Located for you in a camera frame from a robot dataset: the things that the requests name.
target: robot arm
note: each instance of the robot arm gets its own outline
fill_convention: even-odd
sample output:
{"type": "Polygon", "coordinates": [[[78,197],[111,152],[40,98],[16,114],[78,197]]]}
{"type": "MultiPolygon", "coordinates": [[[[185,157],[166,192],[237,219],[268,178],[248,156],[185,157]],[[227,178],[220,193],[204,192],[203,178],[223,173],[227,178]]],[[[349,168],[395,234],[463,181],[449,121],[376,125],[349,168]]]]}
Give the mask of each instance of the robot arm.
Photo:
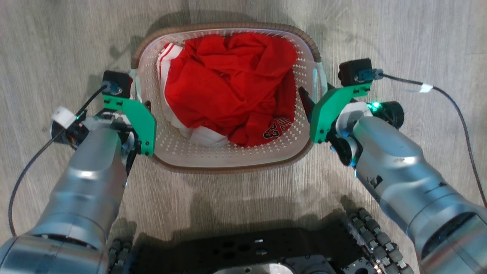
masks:
{"type": "Polygon", "coordinates": [[[487,209],[449,186],[422,149],[398,131],[404,116],[398,103],[353,100],[377,77],[371,68],[369,59],[340,65],[345,87],[308,107],[311,139],[329,141],[341,162],[355,168],[384,213],[414,243],[424,273],[487,273],[487,209]],[[331,101],[345,104],[339,115],[329,111],[331,101]]]}
{"type": "Polygon", "coordinates": [[[36,226],[0,248],[0,274],[102,274],[127,172],[118,132],[88,134],[51,192],[36,226]]]}
{"type": "Polygon", "coordinates": [[[130,100],[127,74],[106,71],[104,110],[95,117],[59,108],[57,142],[78,146],[51,192],[39,221],[0,248],[0,274],[102,274],[109,269],[106,242],[137,154],[152,155],[155,119],[130,100]]]}
{"type": "Polygon", "coordinates": [[[429,165],[421,148],[377,117],[353,128],[356,176],[414,243],[424,273],[485,273],[485,208],[461,196],[429,165]]]}

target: clothes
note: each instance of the clothes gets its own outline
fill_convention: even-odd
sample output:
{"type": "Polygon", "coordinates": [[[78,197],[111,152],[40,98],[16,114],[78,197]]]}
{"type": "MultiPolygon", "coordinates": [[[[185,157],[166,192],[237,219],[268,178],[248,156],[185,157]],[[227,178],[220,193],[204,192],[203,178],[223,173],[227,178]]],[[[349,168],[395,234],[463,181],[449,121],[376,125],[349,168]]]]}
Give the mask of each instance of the clothes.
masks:
{"type": "Polygon", "coordinates": [[[164,115],[186,137],[205,145],[267,143],[294,121],[292,44],[244,33],[187,40],[159,55],[164,115]]]}
{"type": "Polygon", "coordinates": [[[166,100],[165,90],[171,60],[178,57],[183,50],[182,47],[175,44],[168,44],[157,57],[157,75],[161,83],[161,108],[166,120],[171,125],[179,129],[179,132],[189,140],[190,143],[200,144],[207,147],[218,147],[228,144],[228,137],[223,136],[209,128],[199,126],[195,129],[188,128],[178,119],[166,100]]]}

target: laundry basket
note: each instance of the laundry basket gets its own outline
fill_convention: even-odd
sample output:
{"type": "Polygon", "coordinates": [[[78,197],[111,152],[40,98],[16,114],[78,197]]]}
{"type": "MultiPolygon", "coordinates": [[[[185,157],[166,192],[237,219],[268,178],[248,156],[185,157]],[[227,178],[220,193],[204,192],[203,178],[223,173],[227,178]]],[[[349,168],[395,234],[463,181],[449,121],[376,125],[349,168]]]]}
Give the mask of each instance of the laundry basket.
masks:
{"type": "Polygon", "coordinates": [[[131,64],[135,79],[134,97],[150,105],[157,121],[154,156],[165,166],[177,171],[228,171],[254,169],[291,163],[301,159],[311,149],[309,123],[304,113],[298,88],[304,87],[315,102],[326,92],[326,76],[315,42],[302,30],[284,24],[260,22],[230,22],[194,24],[159,30],[146,38],[137,48],[131,64]],[[224,147],[191,144],[164,117],[161,108],[157,54],[167,43],[183,45],[185,40],[217,34],[231,36],[252,32],[279,36],[294,45],[298,59],[293,66],[296,82],[295,120],[279,138],[251,148],[229,143],[224,147]]]}

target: black cable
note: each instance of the black cable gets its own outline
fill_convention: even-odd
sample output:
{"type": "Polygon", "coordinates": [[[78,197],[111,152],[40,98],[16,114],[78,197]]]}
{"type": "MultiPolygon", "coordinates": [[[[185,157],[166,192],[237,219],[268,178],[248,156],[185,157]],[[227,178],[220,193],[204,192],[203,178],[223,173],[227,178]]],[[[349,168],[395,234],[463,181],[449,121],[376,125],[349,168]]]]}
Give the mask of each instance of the black cable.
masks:
{"type": "Polygon", "coordinates": [[[69,143],[69,146],[70,146],[70,147],[71,147],[71,148],[72,148],[74,151],[76,151],[76,150],[78,149],[78,148],[77,148],[75,145],[73,145],[72,143],[69,143]]]}
{"type": "MultiPolygon", "coordinates": [[[[78,112],[76,112],[76,116],[79,116],[83,111],[86,109],[86,107],[93,101],[93,99],[100,94],[107,86],[103,85],[99,90],[97,90],[84,104],[83,106],[79,109],[78,112]]],[[[31,167],[31,165],[34,163],[34,161],[39,158],[39,156],[56,140],[59,138],[66,129],[60,130],[54,137],[52,137],[35,155],[32,157],[32,159],[27,163],[27,165],[24,167],[22,172],[19,175],[19,178],[17,179],[17,182],[14,185],[14,189],[12,190],[12,193],[10,194],[10,200],[8,203],[8,225],[10,227],[10,232],[12,233],[13,237],[17,236],[17,233],[15,232],[15,227],[14,227],[14,222],[12,219],[12,208],[14,206],[14,199],[15,195],[17,194],[17,190],[19,189],[20,182],[22,182],[22,179],[24,178],[25,174],[31,167]]]]}
{"type": "MultiPolygon", "coordinates": [[[[403,79],[403,78],[399,78],[399,77],[394,77],[394,76],[390,76],[390,75],[387,75],[387,74],[384,74],[384,73],[379,73],[378,75],[379,76],[386,77],[386,78],[389,78],[389,79],[392,79],[392,80],[396,80],[396,81],[399,81],[399,82],[403,82],[403,83],[415,84],[415,85],[423,85],[423,83],[418,82],[418,81],[413,81],[413,80],[407,80],[407,79],[403,79]]],[[[468,151],[468,156],[470,157],[470,163],[472,164],[473,175],[475,176],[475,181],[477,182],[477,187],[479,189],[480,197],[482,198],[482,202],[483,202],[484,206],[487,207],[487,200],[486,200],[486,197],[485,197],[485,193],[484,193],[484,189],[482,187],[482,184],[480,183],[480,178],[479,178],[479,174],[477,172],[477,167],[475,166],[475,161],[473,159],[472,146],[470,144],[470,137],[468,136],[467,123],[465,123],[465,119],[463,118],[463,114],[460,111],[460,108],[458,107],[458,105],[456,104],[456,102],[453,100],[453,98],[450,95],[448,95],[448,93],[446,93],[444,90],[442,90],[442,89],[440,89],[439,87],[436,87],[436,86],[433,86],[433,89],[436,90],[436,91],[438,91],[439,93],[443,94],[450,101],[450,103],[453,105],[453,107],[457,111],[458,116],[460,117],[460,121],[462,122],[462,126],[463,126],[463,131],[465,133],[465,140],[467,141],[467,151],[468,151]]]]}

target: printed number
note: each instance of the printed number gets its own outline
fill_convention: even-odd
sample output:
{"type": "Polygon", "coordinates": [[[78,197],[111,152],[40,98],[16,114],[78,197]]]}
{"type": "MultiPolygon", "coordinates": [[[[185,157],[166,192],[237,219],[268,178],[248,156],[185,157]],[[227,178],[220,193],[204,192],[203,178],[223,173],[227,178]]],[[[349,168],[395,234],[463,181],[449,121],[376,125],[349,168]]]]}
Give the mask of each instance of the printed number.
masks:
{"type": "Polygon", "coordinates": [[[277,131],[276,129],[277,129],[276,123],[272,123],[272,126],[267,131],[264,132],[264,138],[270,139],[270,138],[279,137],[279,131],[277,131]]]}
{"type": "Polygon", "coordinates": [[[287,127],[291,125],[291,121],[288,118],[280,118],[277,119],[276,122],[272,123],[272,126],[264,132],[264,138],[265,139],[271,139],[271,138],[276,138],[281,135],[281,132],[284,132],[287,127]],[[277,124],[279,124],[279,128],[281,129],[280,131],[277,130],[277,124]]]}
{"type": "Polygon", "coordinates": [[[281,131],[286,130],[291,125],[291,121],[288,118],[281,118],[277,120],[277,123],[281,126],[281,131]]]}

